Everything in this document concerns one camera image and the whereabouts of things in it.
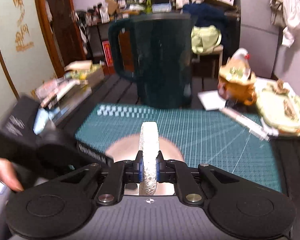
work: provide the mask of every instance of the dark green mug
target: dark green mug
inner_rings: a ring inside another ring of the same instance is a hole
[[[109,27],[114,69],[137,83],[141,103],[179,108],[191,102],[190,14],[157,13],[118,20]],[[122,29],[130,32],[134,72],[124,70],[119,45]]]

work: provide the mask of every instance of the light green cloth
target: light green cloth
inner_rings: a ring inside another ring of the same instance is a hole
[[[215,26],[194,27],[191,33],[191,46],[195,54],[212,52],[221,42],[221,32]]]

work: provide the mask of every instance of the chicken figurine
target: chicken figurine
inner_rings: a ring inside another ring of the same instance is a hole
[[[218,93],[225,99],[241,102],[247,106],[257,101],[254,91],[256,75],[249,66],[250,55],[244,48],[238,49],[219,69]]]

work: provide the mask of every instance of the human hand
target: human hand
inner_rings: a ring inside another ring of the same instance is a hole
[[[6,159],[0,159],[0,181],[14,191],[22,191],[23,187],[18,181],[12,163]]]

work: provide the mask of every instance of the white sponge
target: white sponge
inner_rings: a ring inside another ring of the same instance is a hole
[[[156,158],[159,152],[159,133],[156,122],[141,125],[139,150],[143,151],[143,179],[139,195],[153,195],[157,189]]]

